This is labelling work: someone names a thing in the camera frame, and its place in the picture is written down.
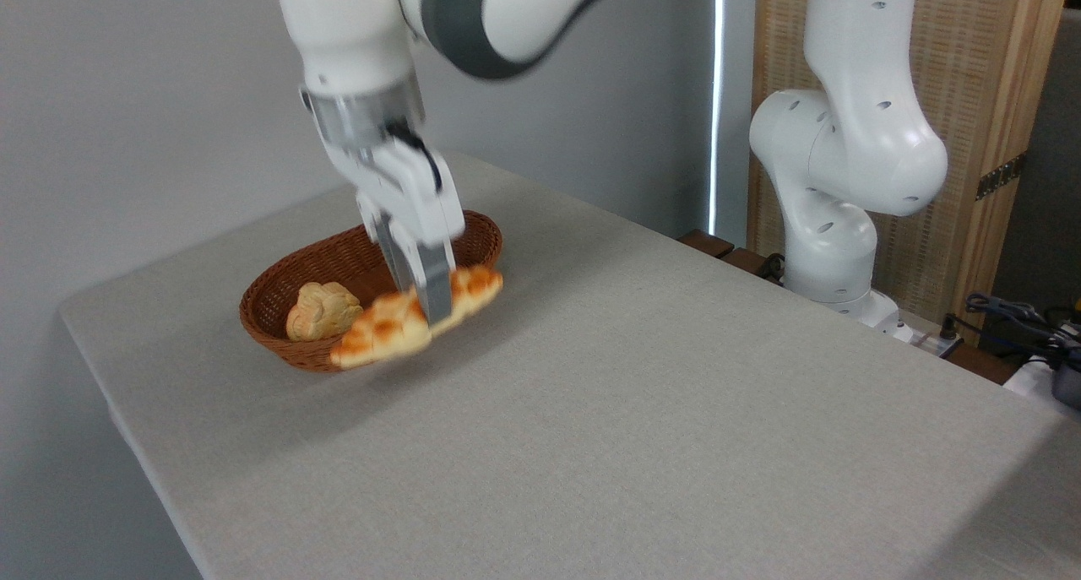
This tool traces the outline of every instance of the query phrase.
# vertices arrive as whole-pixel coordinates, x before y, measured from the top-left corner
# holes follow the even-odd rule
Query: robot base
[[[837,311],[839,314],[850,315],[864,325],[880,331],[885,335],[904,342],[912,341],[912,327],[905,325],[900,319],[900,312],[894,300],[871,291],[859,299],[849,300],[844,304],[823,304],[823,306]]]

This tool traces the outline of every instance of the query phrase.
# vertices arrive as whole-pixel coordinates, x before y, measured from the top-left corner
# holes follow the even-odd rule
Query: metal hinge
[[[998,190],[998,188],[1002,188],[1003,185],[1010,184],[1011,180],[1020,176],[1020,168],[1024,167],[1027,157],[1028,152],[1022,152],[1020,156],[1014,158],[1014,160],[1011,160],[1006,162],[1006,164],[1000,165],[999,168],[992,170],[992,172],[987,173],[987,175],[979,177],[979,188],[976,188],[976,199],[984,200],[986,197],[991,195],[992,192]]]

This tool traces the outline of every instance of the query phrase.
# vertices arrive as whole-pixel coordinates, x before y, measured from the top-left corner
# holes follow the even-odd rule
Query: bread basket
[[[486,265],[493,268],[503,249],[503,234],[492,219],[465,211],[465,233],[454,241],[454,259],[459,266]],[[376,296],[395,291],[390,269],[363,226],[342,231],[304,246],[261,273],[240,299],[240,322],[255,341],[298,369],[316,373],[341,372],[332,365],[330,352],[341,335],[311,342],[294,342],[285,335],[285,319],[306,283],[341,283],[357,296],[363,308]]]

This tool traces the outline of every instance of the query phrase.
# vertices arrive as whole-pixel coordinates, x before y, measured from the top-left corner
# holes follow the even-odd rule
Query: bread
[[[308,283],[285,319],[292,341],[313,341],[346,333],[360,314],[360,300],[339,283]]]
[[[451,273],[451,315],[428,327],[416,288],[378,296],[331,349],[331,362],[344,369],[424,350],[432,338],[459,325],[495,299],[503,275],[482,265]]]

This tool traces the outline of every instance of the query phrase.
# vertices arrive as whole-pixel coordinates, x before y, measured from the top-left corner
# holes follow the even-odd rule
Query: white wall
[[[602,0],[498,86],[422,52],[429,138],[699,226],[710,6]],[[197,577],[56,309],[339,185],[298,58],[277,0],[0,0],[0,577]]]

